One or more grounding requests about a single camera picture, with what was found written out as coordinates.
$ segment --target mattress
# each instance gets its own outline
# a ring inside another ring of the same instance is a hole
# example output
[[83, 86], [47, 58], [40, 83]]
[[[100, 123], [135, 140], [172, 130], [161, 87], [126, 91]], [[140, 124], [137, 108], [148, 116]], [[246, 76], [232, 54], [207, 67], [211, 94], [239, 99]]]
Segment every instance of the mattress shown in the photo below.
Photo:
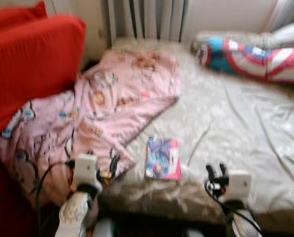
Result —
[[[128, 146], [136, 166], [106, 189], [100, 206], [175, 219], [223, 222], [204, 191], [206, 164], [252, 175], [248, 208], [263, 230], [294, 233], [294, 87], [202, 68], [189, 45], [119, 39], [117, 48], [165, 51], [180, 64], [182, 94]], [[145, 179], [151, 135], [178, 140], [182, 180]]]

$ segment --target pink blanket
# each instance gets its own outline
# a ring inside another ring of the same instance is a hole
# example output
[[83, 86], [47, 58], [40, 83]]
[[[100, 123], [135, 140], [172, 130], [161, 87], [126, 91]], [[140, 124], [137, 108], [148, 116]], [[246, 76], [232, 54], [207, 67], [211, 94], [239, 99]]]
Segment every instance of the pink blanket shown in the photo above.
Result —
[[[0, 136], [0, 159], [32, 206], [46, 169], [77, 154], [93, 152], [101, 171], [109, 171], [112, 156], [119, 154], [117, 176], [134, 165], [126, 144], [180, 91], [173, 57], [110, 50], [79, 77], [74, 91], [34, 99], [19, 109]], [[40, 203], [62, 205], [72, 179], [67, 167], [55, 166], [43, 183]]]

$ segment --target white wall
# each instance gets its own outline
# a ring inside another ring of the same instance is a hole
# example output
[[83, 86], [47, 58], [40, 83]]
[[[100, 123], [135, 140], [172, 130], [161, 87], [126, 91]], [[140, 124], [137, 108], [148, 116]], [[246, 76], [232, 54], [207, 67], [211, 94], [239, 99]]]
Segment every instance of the white wall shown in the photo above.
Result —
[[99, 60], [107, 48], [103, 36], [100, 0], [44, 0], [55, 8], [53, 14], [72, 14], [82, 19], [87, 27], [83, 62], [88, 58]]
[[186, 26], [198, 31], [262, 32], [277, 0], [189, 0]]

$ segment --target red sofa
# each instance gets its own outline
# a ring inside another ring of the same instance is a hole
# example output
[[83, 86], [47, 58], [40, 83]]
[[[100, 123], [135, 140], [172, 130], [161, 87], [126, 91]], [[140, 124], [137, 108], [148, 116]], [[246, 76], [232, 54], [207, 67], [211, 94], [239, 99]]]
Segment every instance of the red sofa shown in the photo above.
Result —
[[[47, 18], [43, 3], [0, 10], [0, 133], [28, 99], [71, 88], [85, 24], [72, 16]], [[0, 163], [0, 237], [36, 236], [35, 212]]]

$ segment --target pink book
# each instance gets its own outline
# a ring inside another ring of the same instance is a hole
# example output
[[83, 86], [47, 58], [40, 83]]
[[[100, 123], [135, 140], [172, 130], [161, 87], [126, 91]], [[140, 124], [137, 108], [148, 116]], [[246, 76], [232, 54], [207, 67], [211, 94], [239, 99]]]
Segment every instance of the pink book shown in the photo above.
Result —
[[178, 142], [176, 140], [149, 137], [146, 177], [181, 180]]

